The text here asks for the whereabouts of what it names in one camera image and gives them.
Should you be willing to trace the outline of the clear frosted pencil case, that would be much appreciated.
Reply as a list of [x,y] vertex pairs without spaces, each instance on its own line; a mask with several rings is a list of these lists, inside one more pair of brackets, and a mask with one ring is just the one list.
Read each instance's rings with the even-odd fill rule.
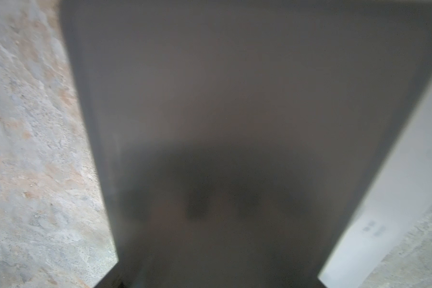
[[333,249],[319,280],[357,288],[432,206],[432,81]]

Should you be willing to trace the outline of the black pencil case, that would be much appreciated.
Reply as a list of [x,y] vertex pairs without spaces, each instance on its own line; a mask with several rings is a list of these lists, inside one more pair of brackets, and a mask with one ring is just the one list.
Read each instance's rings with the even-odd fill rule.
[[61,1],[113,288],[319,288],[432,79],[432,1]]

